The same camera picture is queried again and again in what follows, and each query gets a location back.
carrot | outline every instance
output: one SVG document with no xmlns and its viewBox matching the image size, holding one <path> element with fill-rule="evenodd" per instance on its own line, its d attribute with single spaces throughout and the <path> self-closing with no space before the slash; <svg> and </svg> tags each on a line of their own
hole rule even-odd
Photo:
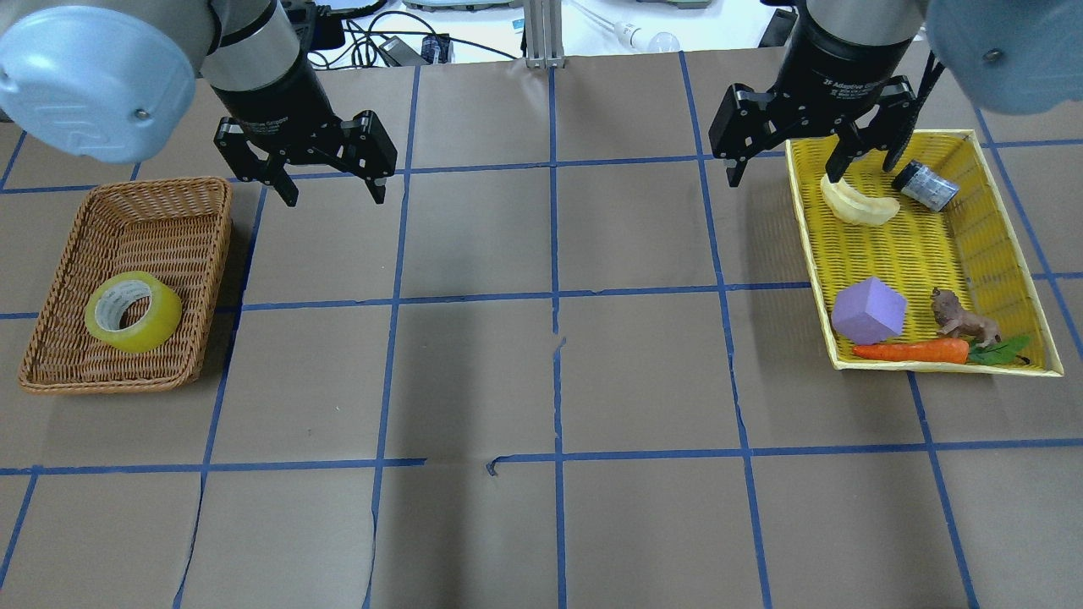
<svg viewBox="0 0 1083 609">
<path fill-rule="evenodd" d="M 950 362 L 965 364 L 970 345 L 962 338 L 937 338 L 925 342 L 854 345 L 853 354 L 888 362 Z"/>
</svg>

roll of tape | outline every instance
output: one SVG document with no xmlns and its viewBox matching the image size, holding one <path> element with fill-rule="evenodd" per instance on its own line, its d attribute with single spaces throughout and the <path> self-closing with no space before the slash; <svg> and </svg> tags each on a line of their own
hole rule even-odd
<svg viewBox="0 0 1083 609">
<path fill-rule="evenodd" d="M 121 328 L 125 311 L 141 298 L 149 298 L 146 313 Z M 144 353 L 161 346 L 181 323 L 181 297 L 151 273 L 130 271 L 103 283 L 83 311 L 87 331 L 99 340 L 126 353 Z"/>
</svg>

carrot leaf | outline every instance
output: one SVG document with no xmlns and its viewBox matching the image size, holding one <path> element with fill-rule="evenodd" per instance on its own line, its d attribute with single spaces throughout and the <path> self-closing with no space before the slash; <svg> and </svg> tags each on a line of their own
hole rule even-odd
<svg viewBox="0 0 1083 609">
<path fill-rule="evenodd" d="M 995 366 L 997 364 L 1009 364 L 1015 361 L 1019 351 L 1022 351 L 1030 344 L 1030 336 L 1020 334 L 1014 338 L 1003 340 L 989 347 L 970 347 L 969 360 L 976 364 Z"/>
</svg>

basket rim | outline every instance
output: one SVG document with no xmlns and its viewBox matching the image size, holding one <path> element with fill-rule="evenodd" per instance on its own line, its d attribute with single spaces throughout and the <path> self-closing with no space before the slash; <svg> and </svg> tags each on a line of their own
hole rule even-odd
<svg viewBox="0 0 1083 609">
<path fill-rule="evenodd" d="M 82 230 L 86 226 L 86 220 L 90 215 L 95 200 L 97 200 L 103 193 L 123 193 L 132 190 L 145 190 L 148 187 L 191 187 L 194 185 L 208 184 L 219 187 L 221 192 L 214 197 L 219 209 L 213 213 L 216 217 L 212 239 L 213 245 L 209 248 L 210 257 L 207 260 L 207 267 L 204 271 L 204 277 L 199 287 L 198 296 L 192 304 L 192 308 L 196 311 L 196 318 L 193 323 L 196 328 L 199 328 L 201 337 L 198 341 L 193 342 L 191 348 L 186 350 L 181 364 L 177 366 L 177 371 L 165 376 L 126 380 L 80 380 L 58 383 L 31 381 L 30 376 L 36 370 L 35 358 L 41 346 L 43 335 L 48 331 L 48 324 L 52 320 L 53 310 L 57 306 L 64 283 L 63 280 L 68 274 L 71 259 L 81 245 Z M 83 197 L 83 202 L 80 204 L 79 210 L 75 216 L 71 232 L 68 234 L 68 239 L 64 246 L 64 251 L 61 255 L 61 260 L 53 274 L 53 282 L 50 286 L 49 295 L 47 296 L 45 302 L 42 304 L 35 322 L 34 332 L 30 335 L 26 352 L 23 357 L 22 365 L 18 370 L 19 387 L 27 393 L 35 394 L 151 392 L 166 391 L 184 385 L 190 380 L 194 380 L 199 372 L 203 359 L 201 354 L 206 351 L 208 340 L 207 335 L 210 322 L 213 319 L 213 308 L 218 296 L 220 277 L 225 267 L 225 258 L 230 242 L 230 226 L 232 225 L 232 206 L 233 186 L 227 180 L 217 176 L 167 178 L 161 180 L 133 180 L 128 182 L 101 184 L 91 189 L 87 193 L 86 197 Z"/>
<path fill-rule="evenodd" d="M 815 298 L 817 313 L 820 318 L 820 332 L 823 334 L 824 342 L 827 347 L 827 355 L 831 359 L 832 366 L 839 371 L 883 370 L 1062 377 L 1065 375 L 1064 363 L 1060 360 L 1060 353 L 1057 351 L 1056 341 L 1054 340 L 1053 333 L 1049 329 L 1049 322 L 1045 315 L 1045 308 L 1042 307 L 1042 301 L 1038 297 L 1038 288 L 1034 286 L 1033 275 L 1031 275 L 1030 269 L 1027 265 L 1022 247 L 1019 245 L 1019 238 L 1016 235 L 1015 226 L 1012 225 L 1007 208 L 1004 206 L 1004 199 L 1001 196 L 1001 191 L 995 185 L 996 182 L 993 180 L 992 172 L 989 169 L 989 164 L 986 161 L 986 155 L 982 154 L 981 146 L 978 144 L 977 132 L 974 129 L 914 129 L 914 133 L 950 135 L 958 139 L 962 142 L 962 145 L 969 145 L 971 147 L 975 157 L 977 157 L 978 163 L 981 165 L 981 170 L 984 172 L 986 177 L 989 179 L 989 183 L 991 184 L 990 190 L 993 194 L 993 204 L 996 206 L 996 211 L 1004 220 L 1008 241 L 1012 242 L 1015 262 L 1018 264 L 1019 270 L 1022 273 L 1023 284 L 1027 287 L 1027 295 L 1031 298 L 1032 302 L 1036 303 L 1034 312 L 1036 314 L 1035 319 L 1038 321 L 1039 332 L 1042 334 L 1042 338 L 1045 339 L 1046 345 L 1048 345 L 1048 361 L 1046 362 L 1046 368 L 1039 371 L 1030 368 L 1002 367 L 980 364 L 951 364 L 942 362 L 879 362 L 875 360 L 870 360 L 869 362 L 848 362 L 843 360 L 838 352 L 838 341 L 835 339 L 834 331 L 832 331 L 831 316 L 827 313 L 827 303 L 824 298 L 823 285 L 820 282 L 820 275 L 818 273 L 815 254 L 812 251 L 812 242 L 809 238 L 808 222 L 805 219 L 805 204 L 801 198 L 800 184 L 798 183 L 797 168 L 794 158 L 794 140 L 786 140 L 786 169 L 790 173 L 790 190 L 792 194 L 791 198 L 793 199 L 794 215 L 797 217 L 797 223 L 801 233 L 801 249 L 805 251 L 805 265 L 809 273 L 809 283 L 812 287 L 812 295 Z"/>
</svg>

peeled banana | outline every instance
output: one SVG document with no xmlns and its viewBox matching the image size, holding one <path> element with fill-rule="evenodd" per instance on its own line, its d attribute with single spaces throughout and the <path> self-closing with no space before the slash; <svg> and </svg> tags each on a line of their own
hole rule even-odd
<svg viewBox="0 0 1083 609">
<path fill-rule="evenodd" d="M 850 224 L 879 226 L 899 212 L 899 199 L 863 195 L 845 179 L 832 183 L 826 173 L 820 179 L 820 190 L 835 217 Z"/>
</svg>

